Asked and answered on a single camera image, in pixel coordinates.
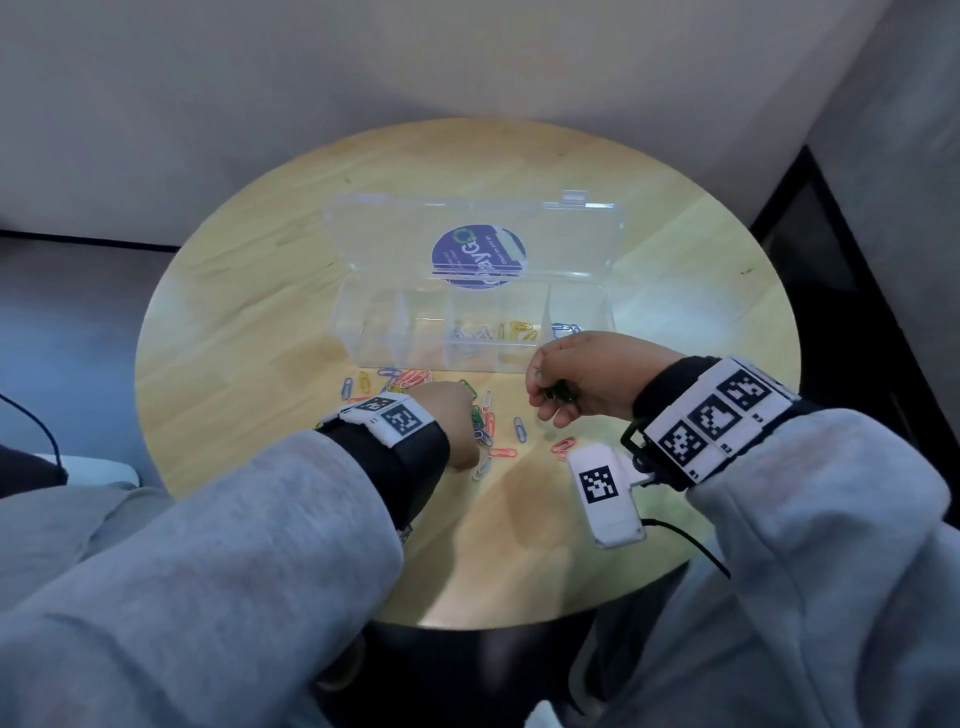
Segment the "person's left hand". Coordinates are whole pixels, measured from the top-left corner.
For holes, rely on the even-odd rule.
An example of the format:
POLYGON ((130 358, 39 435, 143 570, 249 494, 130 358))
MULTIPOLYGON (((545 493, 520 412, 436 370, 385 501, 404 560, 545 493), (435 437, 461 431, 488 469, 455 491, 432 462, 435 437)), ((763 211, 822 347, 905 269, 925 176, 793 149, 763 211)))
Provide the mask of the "person's left hand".
POLYGON ((435 381, 409 390, 410 396, 429 412, 449 441, 450 420, 473 420, 473 396, 457 381, 435 381))

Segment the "person's right hand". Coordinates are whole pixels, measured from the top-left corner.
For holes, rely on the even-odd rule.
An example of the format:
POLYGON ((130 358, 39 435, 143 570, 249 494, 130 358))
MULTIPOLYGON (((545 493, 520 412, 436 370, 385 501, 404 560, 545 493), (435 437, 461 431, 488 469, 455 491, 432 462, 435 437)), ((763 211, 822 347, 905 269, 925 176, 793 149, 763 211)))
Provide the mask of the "person's right hand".
POLYGON ((613 332, 584 331, 554 341, 576 342, 578 420, 606 416, 630 422, 637 397, 684 357, 666 346, 613 332))

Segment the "person's right forearm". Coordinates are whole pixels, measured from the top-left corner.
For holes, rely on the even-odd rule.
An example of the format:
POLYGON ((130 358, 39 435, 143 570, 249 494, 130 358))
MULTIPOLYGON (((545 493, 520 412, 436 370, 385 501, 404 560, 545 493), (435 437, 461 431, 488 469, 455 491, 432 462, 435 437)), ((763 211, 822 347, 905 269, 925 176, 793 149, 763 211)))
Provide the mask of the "person's right forearm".
POLYGON ((911 445, 841 409, 794 418, 688 500, 730 572, 724 661, 598 728, 960 728, 960 531, 911 445))

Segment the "person's left forearm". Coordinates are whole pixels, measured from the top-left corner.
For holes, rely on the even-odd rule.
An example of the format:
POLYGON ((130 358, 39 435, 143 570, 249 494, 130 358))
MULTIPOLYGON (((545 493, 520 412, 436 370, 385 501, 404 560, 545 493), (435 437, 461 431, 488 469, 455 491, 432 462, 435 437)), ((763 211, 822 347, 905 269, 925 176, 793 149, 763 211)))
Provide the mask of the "person's left forearm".
POLYGON ((0 728, 281 728, 402 562, 354 458, 294 433, 0 615, 0 728))

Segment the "pile of coloured paper clips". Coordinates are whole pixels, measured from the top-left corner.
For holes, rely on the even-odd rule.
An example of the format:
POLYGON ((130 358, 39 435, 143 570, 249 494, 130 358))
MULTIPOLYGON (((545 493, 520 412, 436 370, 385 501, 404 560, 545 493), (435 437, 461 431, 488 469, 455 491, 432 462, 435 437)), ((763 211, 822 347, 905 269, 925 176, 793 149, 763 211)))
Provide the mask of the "pile of coloured paper clips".
MULTIPOLYGON (((452 382, 452 380, 433 380, 431 377, 425 377, 421 373, 417 377, 413 377, 413 376, 407 377, 403 375, 402 377, 398 378, 397 381, 389 383, 382 392, 372 394, 371 396, 368 396, 365 398, 360 398, 360 399, 354 398, 353 400, 348 401, 345 404, 345 407, 350 406, 354 403, 360 403, 365 401, 366 399, 387 394, 387 393, 395 393, 395 394, 410 396, 409 390, 411 390, 412 388, 419 386, 421 384, 435 383, 435 382, 452 382)), ((474 391, 474 388, 470 385, 470 383, 466 382, 465 380, 457 380, 457 383, 461 383, 462 386, 469 391, 473 399, 473 405, 472 405, 473 429, 474 429, 475 437, 478 440, 479 453, 480 453, 479 462, 476 467, 481 466, 486 460, 490 459, 491 457, 516 456, 516 452, 514 449, 511 449, 509 447, 497 446, 496 444, 496 441, 494 439, 494 431, 492 431, 488 427, 488 423, 490 422, 489 413, 483 407, 483 405, 486 404, 487 397, 480 396, 479 394, 477 394, 474 391), (493 455, 490 455, 490 454, 483 455, 482 454, 483 450, 493 450, 493 455)))

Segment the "white marker wristband with black cuff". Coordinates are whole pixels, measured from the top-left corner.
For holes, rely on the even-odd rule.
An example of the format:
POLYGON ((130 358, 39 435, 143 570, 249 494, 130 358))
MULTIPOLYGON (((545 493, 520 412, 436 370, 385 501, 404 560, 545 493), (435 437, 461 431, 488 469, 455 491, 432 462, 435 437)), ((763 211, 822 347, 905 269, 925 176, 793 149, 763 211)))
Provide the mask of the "white marker wristband with black cuff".
POLYGON ((450 462, 447 434, 408 394, 379 394, 340 407, 315 431, 357 462, 400 532, 423 511, 450 462))

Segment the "clear plastic organizer box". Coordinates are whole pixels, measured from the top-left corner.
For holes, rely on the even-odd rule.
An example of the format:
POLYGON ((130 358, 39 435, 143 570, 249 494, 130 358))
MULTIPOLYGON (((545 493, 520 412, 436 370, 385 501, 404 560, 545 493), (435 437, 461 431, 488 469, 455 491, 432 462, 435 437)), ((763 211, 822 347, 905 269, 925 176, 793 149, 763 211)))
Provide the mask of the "clear plastic organizer box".
POLYGON ((615 328, 608 280, 625 223, 613 202, 353 193, 323 223, 347 269, 330 333, 360 368, 521 374, 553 322, 615 328), (454 326, 511 320, 538 339, 450 341, 454 326))

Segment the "wide white marker wristband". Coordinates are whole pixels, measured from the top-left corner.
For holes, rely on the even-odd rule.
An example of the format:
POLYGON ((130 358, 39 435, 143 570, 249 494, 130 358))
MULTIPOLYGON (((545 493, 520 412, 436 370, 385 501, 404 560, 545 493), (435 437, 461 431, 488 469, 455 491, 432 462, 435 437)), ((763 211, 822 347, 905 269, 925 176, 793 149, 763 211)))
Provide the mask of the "wide white marker wristband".
POLYGON ((747 360, 687 356, 635 398, 620 444, 636 471, 683 492, 820 410, 747 360))

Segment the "person's right leg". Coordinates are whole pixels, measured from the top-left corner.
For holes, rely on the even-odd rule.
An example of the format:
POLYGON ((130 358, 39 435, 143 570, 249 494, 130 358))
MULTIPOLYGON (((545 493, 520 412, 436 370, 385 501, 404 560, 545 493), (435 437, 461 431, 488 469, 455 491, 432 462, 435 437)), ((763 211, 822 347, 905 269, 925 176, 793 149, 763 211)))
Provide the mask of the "person's right leg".
POLYGON ((568 678, 578 712, 595 722, 613 703, 633 719, 649 698, 654 714, 666 716, 662 698, 673 700, 690 678, 698 687, 725 660, 728 593, 717 570, 699 557, 598 608, 568 678))

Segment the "person's leg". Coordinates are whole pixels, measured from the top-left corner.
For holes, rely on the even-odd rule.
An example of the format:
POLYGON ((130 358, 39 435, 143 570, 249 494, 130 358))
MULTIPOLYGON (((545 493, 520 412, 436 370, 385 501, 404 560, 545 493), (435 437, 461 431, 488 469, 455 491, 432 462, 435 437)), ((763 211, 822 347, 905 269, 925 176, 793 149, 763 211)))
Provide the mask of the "person's leg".
POLYGON ((654 714, 666 716, 662 698, 673 700, 690 678, 698 687, 725 660, 728 593, 717 570, 699 557, 598 608, 568 678, 578 712, 595 722, 613 703, 633 719, 649 698, 654 714))
POLYGON ((162 515, 173 498, 156 488, 63 486, 0 499, 0 612, 162 515))

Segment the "person's left leg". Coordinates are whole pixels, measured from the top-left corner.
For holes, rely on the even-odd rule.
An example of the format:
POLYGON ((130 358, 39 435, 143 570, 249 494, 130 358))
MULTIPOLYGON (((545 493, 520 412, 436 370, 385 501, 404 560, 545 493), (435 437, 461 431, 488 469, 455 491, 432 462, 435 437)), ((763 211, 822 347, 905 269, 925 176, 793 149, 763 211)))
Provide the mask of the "person's left leg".
POLYGON ((156 488, 63 486, 0 499, 0 612, 162 515, 173 498, 156 488))

